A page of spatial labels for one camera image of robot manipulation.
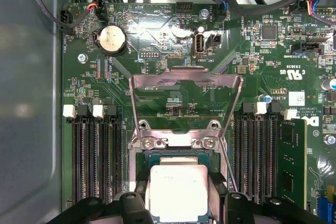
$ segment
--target silver screw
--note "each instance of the silver screw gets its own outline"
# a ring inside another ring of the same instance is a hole
[[[77,59],[79,63],[84,64],[88,61],[88,56],[86,54],[79,54]]]
[[[234,199],[240,199],[241,198],[241,195],[240,194],[232,194],[232,197]]]
[[[277,205],[277,206],[281,205],[281,201],[278,200],[278,199],[271,199],[270,202],[274,205]]]
[[[210,17],[210,12],[208,9],[200,10],[200,19],[208,19]]]
[[[215,141],[212,137],[207,137],[204,141],[205,148],[212,149],[215,147]]]
[[[154,147],[154,139],[146,137],[143,139],[142,145],[146,149],[151,149]]]
[[[333,135],[326,135],[324,137],[324,142],[328,145],[336,143],[336,138]]]

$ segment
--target qr code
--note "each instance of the qr code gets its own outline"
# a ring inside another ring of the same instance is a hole
[[[304,106],[305,105],[304,92],[288,92],[289,106]]]

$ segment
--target ram slot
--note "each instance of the ram slot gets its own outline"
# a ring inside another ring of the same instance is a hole
[[[110,141],[108,123],[99,123],[100,146],[100,197],[105,203],[111,201],[110,197]]]
[[[277,116],[272,117],[272,197],[277,196],[278,190],[278,143],[280,139],[280,120]]]
[[[266,131],[266,138],[265,138],[265,197],[269,198],[272,196],[272,142],[273,142],[273,135],[272,135],[272,125],[273,121],[270,119],[265,120],[265,131]]]
[[[101,198],[101,185],[102,185],[102,177],[101,177],[101,146],[102,146],[102,141],[101,141],[101,124],[99,122],[95,122],[94,125],[94,139],[95,139],[95,148],[96,148],[96,160],[95,160],[95,167],[96,167],[96,197]]]
[[[261,204],[265,200],[266,185],[266,122],[263,118],[259,118],[259,201]]]
[[[112,195],[122,192],[122,139],[121,128],[119,123],[113,123],[112,131]]]
[[[72,202],[81,200],[81,123],[72,122]]]
[[[260,203],[259,192],[259,173],[260,173],[260,144],[259,144],[259,130],[260,125],[258,121],[252,121],[253,124],[253,134],[252,134],[252,145],[253,145],[253,199],[255,203]]]
[[[82,198],[89,197],[90,193],[90,123],[82,123],[81,132],[81,180],[82,180]]]
[[[254,151],[254,121],[247,121],[247,191],[246,194],[250,197],[253,196],[253,173],[254,173],[254,160],[253,160],[253,151]]]
[[[235,121],[235,124],[234,124],[234,127],[235,127],[235,130],[234,130],[234,145],[233,145],[233,160],[234,160],[234,166],[233,166],[233,170],[234,170],[234,175],[235,175],[235,179],[236,179],[236,184],[238,186],[238,190],[239,191],[242,191],[242,181],[241,181],[241,177],[240,177],[240,174],[241,174],[241,163],[242,163],[242,160],[241,160],[241,149],[240,149],[240,142],[241,142],[241,138],[242,138],[242,135],[241,135],[241,132],[240,132],[240,129],[241,129],[241,124],[242,124],[242,121],[241,120],[236,120]]]
[[[86,127],[86,197],[96,196],[96,148],[94,123],[88,123]]]

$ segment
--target internal usb port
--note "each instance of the internal usb port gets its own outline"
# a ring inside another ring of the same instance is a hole
[[[196,34],[194,38],[195,52],[197,54],[202,54],[205,50],[204,48],[204,36],[203,34]]]

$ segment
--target capacitor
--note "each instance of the capacitor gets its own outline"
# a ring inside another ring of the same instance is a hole
[[[258,96],[258,102],[271,103],[272,97],[269,95],[261,94]]]
[[[323,80],[321,83],[323,90],[335,90],[336,89],[336,79]]]
[[[125,31],[116,25],[109,25],[94,34],[94,42],[107,55],[121,54],[127,47],[127,35]]]

